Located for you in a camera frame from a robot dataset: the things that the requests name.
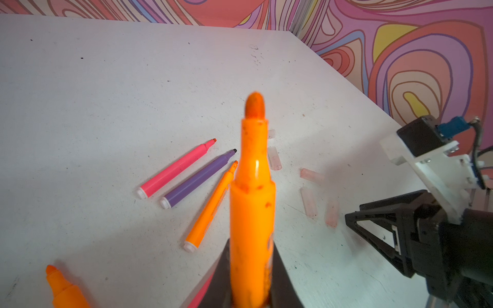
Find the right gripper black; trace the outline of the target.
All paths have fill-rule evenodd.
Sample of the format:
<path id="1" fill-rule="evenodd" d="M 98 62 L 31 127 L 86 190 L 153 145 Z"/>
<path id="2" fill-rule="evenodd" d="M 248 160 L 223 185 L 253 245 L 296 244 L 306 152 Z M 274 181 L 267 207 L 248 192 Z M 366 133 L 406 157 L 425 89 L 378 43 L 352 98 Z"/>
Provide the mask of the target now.
<path id="1" fill-rule="evenodd" d="M 492 307 L 492 213 L 466 209 L 459 224 L 450 223 L 435 197 L 418 190 L 361 204 L 345 224 L 405 277 L 422 275 L 430 295 Z"/>

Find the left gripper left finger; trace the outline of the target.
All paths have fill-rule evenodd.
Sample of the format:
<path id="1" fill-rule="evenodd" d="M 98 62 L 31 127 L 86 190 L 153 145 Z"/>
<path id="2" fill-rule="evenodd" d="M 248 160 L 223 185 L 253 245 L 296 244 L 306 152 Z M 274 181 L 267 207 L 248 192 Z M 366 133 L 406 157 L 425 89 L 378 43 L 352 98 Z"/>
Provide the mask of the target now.
<path id="1" fill-rule="evenodd" d="M 198 307 L 232 307 L 230 240 L 219 258 L 211 282 Z"/>

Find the orange highlighter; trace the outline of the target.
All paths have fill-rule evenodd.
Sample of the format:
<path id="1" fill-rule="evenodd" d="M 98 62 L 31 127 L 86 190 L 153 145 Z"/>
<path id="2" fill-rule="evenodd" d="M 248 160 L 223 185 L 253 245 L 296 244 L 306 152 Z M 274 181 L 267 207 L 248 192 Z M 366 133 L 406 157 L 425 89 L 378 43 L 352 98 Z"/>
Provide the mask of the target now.
<path id="1" fill-rule="evenodd" d="M 55 266 L 47 266 L 46 280 L 53 293 L 52 304 L 55 308 L 90 308 L 81 289 L 70 283 Z"/>
<path id="2" fill-rule="evenodd" d="M 268 161 L 264 98 L 246 99 L 241 154 L 230 192 L 231 290 L 235 307 L 264 307 L 272 284 L 276 185 Z"/>

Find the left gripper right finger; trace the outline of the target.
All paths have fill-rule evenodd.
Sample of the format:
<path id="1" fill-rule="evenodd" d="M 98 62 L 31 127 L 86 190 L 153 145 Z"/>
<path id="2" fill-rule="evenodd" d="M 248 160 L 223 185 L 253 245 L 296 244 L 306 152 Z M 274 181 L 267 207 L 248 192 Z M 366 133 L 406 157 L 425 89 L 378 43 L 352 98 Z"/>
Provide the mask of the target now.
<path id="1" fill-rule="evenodd" d="M 273 247 L 272 285 L 270 289 L 272 308 L 304 308 L 276 246 Z"/>

